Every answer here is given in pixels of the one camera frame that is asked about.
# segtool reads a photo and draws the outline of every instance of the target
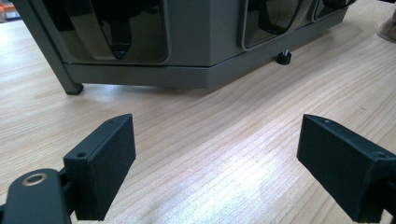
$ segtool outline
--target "wood grain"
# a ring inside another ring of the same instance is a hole
[[[22,21],[1,24],[0,203],[15,178],[60,170],[103,121],[132,113],[137,159],[105,223],[351,223],[296,160],[301,120],[336,120],[396,153],[396,45],[376,35],[391,12],[360,0],[289,66],[216,90],[85,85],[80,96],[64,94]]]

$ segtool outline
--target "wooden table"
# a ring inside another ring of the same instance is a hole
[[[0,203],[18,176],[60,170],[103,121],[132,113],[137,159],[105,223],[349,223],[296,159],[301,120],[333,119],[396,153],[396,45],[375,34],[391,13],[360,0],[289,66],[216,90],[85,85],[80,96],[64,93],[22,21],[1,24]]]

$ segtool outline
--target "curved opening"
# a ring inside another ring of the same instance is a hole
[[[260,28],[274,35],[286,33],[298,12],[299,5],[298,0],[260,1]]]

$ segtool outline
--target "small hole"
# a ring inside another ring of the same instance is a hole
[[[43,182],[45,179],[47,179],[47,177],[48,176],[46,174],[30,175],[22,181],[22,184],[26,187],[30,187]]]
[[[85,157],[86,155],[87,155],[87,153],[80,152],[80,153],[77,154],[77,157],[82,158],[82,157]]]
[[[386,158],[387,157],[387,155],[381,151],[375,151],[375,152],[373,152],[373,154],[375,156],[377,156],[378,158]]]

